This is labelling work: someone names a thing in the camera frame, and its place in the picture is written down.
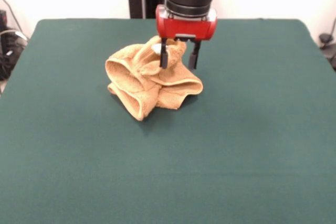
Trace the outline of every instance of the tan towel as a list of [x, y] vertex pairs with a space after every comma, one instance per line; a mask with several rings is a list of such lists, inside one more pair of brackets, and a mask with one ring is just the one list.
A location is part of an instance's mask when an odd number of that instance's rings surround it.
[[155, 36], [146, 44], [119, 50], [106, 61], [106, 72], [112, 81], [109, 91], [139, 121], [155, 106], [178, 109], [187, 95], [200, 94], [203, 90], [201, 80], [182, 64], [186, 44], [167, 41], [168, 67], [162, 69], [160, 55], [152, 50], [160, 42], [160, 37]]

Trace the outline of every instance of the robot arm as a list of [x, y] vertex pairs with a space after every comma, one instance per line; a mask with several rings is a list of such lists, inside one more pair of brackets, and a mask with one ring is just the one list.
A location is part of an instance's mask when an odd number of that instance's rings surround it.
[[212, 0], [165, 0], [156, 8], [156, 26], [161, 42], [160, 67], [166, 68], [167, 39], [192, 41], [195, 46], [189, 59], [189, 68], [196, 69], [202, 40], [210, 40], [215, 32], [217, 14], [210, 8]]

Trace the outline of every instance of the towel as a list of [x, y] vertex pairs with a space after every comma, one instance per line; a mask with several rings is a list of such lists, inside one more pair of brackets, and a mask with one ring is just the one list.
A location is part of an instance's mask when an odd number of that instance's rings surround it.
[[111, 80], [108, 90], [118, 96], [138, 121], [156, 106], [176, 110], [188, 95], [203, 91], [201, 80], [182, 63], [186, 43], [167, 40], [168, 66], [162, 69], [160, 54], [152, 49], [160, 42], [161, 38], [154, 36], [145, 44], [126, 46], [105, 63]]

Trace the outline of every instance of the black cable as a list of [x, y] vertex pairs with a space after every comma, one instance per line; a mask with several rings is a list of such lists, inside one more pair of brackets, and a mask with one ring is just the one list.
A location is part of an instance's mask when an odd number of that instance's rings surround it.
[[15, 20], [15, 22], [16, 22], [17, 27], [19, 28], [19, 30], [20, 30], [21, 33], [22, 33], [22, 28], [21, 28], [19, 22], [17, 21], [15, 15], [14, 15], [14, 12], [13, 12], [13, 10], [12, 10], [12, 8], [11, 8], [11, 6], [9, 5], [9, 3], [8, 3], [6, 0], [3, 0], [3, 2], [5, 2], [5, 4], [8, 6], [9, 11], [11, 12], [12, 17], [14, 18], [14, 20]]
[[334, 20], [334, 24], [332, 25], [332, 29], [331, 29], [330, 35], [332, 35], [334, 33], [334, 31], [335, 31], [335, 25], [336, 25], [336, 18]]

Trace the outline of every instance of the green felt surface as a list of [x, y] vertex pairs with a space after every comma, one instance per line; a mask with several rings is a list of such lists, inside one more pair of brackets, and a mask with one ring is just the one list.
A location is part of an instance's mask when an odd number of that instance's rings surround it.
[[137, 122], [104, 62], [155, 34], [37, 25], [0, 99], [0, 223], [335, 224], [336, 78], [304, 24], [219, 21], [204, 92]]

